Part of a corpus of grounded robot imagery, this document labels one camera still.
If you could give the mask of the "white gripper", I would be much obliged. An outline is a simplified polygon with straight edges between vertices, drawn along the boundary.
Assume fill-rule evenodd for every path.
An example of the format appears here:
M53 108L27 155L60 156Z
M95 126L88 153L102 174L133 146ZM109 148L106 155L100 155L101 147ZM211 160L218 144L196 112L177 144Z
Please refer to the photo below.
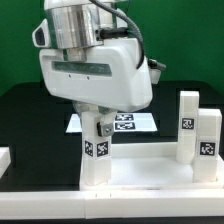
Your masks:
M84 63L65 61L59 49L43 49L39 58L49 93L74 100L78 116L91 111L91 104L101 106L97 123L100 137L114 134L115 110L134 112L152 100L148 65L136 66L139 45L134 38L106 40L89 48Z

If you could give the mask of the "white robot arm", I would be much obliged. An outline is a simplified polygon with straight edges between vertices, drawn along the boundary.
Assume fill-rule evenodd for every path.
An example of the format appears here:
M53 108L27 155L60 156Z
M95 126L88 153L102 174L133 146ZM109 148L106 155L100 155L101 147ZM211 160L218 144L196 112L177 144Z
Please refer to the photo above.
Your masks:
M115 1L45 0L46 19L33 34L49 93L74 101L80 114L96 110L103 137L113 134L117 112L152 100L141 34Z

